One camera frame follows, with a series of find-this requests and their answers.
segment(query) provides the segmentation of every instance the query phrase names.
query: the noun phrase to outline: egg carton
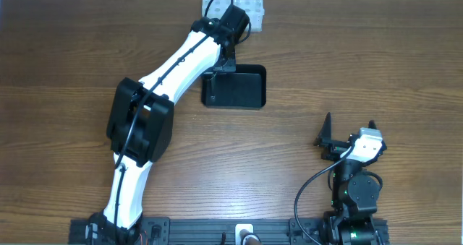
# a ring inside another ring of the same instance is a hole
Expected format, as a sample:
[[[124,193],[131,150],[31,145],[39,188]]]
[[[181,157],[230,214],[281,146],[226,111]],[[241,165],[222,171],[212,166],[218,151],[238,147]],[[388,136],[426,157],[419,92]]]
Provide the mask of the egg carton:
[[[205,8],[210,0],[203,0],[202,15],[204,16]],[[251,23],[251,32],[262,31],[262,19],[265,14],[263,0],[233,0],[233,4],[246,11]],[[214,0],[209,7],[209,18],[221,18],[225,10],[229,7],[230,0]]]

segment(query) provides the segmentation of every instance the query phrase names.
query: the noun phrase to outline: white ice cube tray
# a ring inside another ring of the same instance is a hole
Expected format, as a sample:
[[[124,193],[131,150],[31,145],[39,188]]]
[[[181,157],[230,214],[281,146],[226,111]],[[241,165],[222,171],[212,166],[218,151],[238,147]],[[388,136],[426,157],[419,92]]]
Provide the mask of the white ice cube tray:
[[[202,15],[204,16],[205,8],[210,0],[203,0]],[[262,18],[265,13],[263,0],[233,0],[233,4],[246,11],[251,22],[251,32],[262,31]],[[230,0],[214,0],[209,7],[209,18],[221,18],[225,10],[229,7]]]

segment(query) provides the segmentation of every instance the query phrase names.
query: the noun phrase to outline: wooden tabletop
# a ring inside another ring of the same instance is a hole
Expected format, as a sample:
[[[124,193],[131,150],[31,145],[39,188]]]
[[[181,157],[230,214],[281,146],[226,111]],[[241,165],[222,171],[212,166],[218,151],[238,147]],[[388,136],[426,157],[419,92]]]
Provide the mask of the wooden tabletop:
[[[459,244],[463,0],[263,0],[263,32],[237,47],[266,67],[259,111],[209,109],[197,81],[150,172],[146,216],[293,217],[330,163],[311,145],[327,112],[347,140],[374,119],[388,150],[376,217],[393,244]],[[2,0],[0,243],[66,243],[113,178],[106,123],[117,84],[158,68],[201,0]],[[326,178],[300,215],[331,209]]]

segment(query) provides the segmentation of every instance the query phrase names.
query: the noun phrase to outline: wood grain surface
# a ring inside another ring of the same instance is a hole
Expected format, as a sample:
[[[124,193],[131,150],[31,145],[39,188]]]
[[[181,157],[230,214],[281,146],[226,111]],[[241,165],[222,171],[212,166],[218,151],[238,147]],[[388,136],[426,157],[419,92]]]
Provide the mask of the wood grain surface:
[[[69,221],[106,206],[106,123],[124,77],[181,46],[201,0],[2,0],[0,243],[66,243]],[[196,82],[150,172],[144,215],[293,216],[328,166],[313,147],[325,114],[345,140],[375,119],[388,144],[369,167],[393,244],[459,244],[463,0],[264,0],[263,32],[237,47],[268,72],[259,111],[207,109]],[[300,215],[330,210],[326,179]]]

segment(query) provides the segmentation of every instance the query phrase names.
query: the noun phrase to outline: wooden table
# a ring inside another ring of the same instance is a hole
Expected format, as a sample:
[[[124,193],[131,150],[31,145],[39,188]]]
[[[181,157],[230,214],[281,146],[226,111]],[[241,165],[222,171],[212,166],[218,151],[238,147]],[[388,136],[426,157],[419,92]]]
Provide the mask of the wooden table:
[[[69,220],[106,206],[114,90],[183,43],[201,0],[3,0],[0,242],[65,243]],[[458,244],[462,229],[463,0],[264,0],[263,32],[237,47],[267,68],[259,111],[208,109],[196,82],[152,169],[145,215],[293,216],[329,165],[325,114],[346,140],[375,119],[388,144],[376,216],[393,244]],[[326,178],[300,215],[330,210]]]

